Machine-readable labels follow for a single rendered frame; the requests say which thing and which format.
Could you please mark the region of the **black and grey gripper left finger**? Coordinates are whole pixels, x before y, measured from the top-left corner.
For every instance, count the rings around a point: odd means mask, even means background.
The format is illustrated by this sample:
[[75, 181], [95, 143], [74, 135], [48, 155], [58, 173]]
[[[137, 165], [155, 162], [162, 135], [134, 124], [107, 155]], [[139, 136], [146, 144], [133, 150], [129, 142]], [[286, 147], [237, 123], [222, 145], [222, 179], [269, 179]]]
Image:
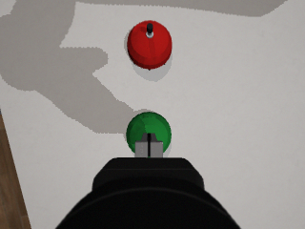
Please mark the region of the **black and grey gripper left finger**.
[[135, 141], [135, 155], [134, 157], [148, 157], [149, 156], [149, 133], [144, 133], [141, 140]]

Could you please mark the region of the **green bell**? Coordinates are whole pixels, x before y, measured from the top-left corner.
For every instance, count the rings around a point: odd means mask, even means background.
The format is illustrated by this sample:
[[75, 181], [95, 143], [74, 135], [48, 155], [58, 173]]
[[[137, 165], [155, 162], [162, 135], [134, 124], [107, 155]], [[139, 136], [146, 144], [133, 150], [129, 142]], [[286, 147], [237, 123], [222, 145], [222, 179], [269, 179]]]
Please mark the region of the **green bell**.
[[163, 153], [168, 149], [172, 131], [168, 121], [160, 114], [145, 112], [135, 116], [128, 125], [126, 138], [135, 153], [135, 141], [141, 140], [144, 133], [155, 133], [157, 140], [163, 141]]

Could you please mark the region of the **red dome bell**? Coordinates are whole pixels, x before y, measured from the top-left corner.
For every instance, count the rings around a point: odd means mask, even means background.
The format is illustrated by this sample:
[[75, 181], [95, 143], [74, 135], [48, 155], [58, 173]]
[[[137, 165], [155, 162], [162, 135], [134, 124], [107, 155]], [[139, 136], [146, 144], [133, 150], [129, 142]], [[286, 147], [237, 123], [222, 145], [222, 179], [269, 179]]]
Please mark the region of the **red dome bell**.
[[[149, 24], [148, 24], [149, 23]], [[127, 48], [133, 64], [143, 69], [156, 69], [165, 65], [172, 53], [172, 38], [158, 22], [143, 21], [132, 28]]]

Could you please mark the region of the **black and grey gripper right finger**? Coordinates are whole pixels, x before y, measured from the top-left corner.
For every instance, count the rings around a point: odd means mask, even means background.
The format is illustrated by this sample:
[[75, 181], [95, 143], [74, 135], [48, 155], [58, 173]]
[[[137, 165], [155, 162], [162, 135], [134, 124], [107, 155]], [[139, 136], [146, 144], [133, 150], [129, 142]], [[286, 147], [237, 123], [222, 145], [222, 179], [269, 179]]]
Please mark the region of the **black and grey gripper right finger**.
[[149, 133], [149, 157], [163, 157], [163, 141], [157, 140], [155, 133]]

